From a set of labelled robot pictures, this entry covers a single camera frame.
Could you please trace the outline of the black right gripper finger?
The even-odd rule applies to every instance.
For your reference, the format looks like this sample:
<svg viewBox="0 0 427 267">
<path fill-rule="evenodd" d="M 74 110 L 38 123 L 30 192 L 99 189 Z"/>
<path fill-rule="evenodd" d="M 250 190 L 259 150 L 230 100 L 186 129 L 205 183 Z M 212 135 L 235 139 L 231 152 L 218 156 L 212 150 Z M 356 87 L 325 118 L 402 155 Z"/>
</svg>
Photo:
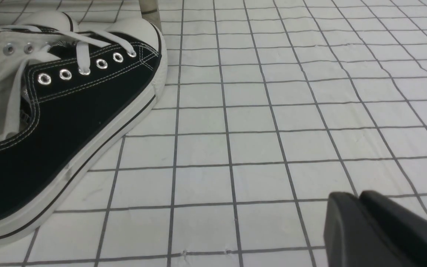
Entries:
<svg viewBox="0 0 427 267">
<path fill-rule="evenodd" d="M 427 220 L 376 191 L 330 193 L 324 240 L 330 267 L 427 267 Z"/>
</svg>

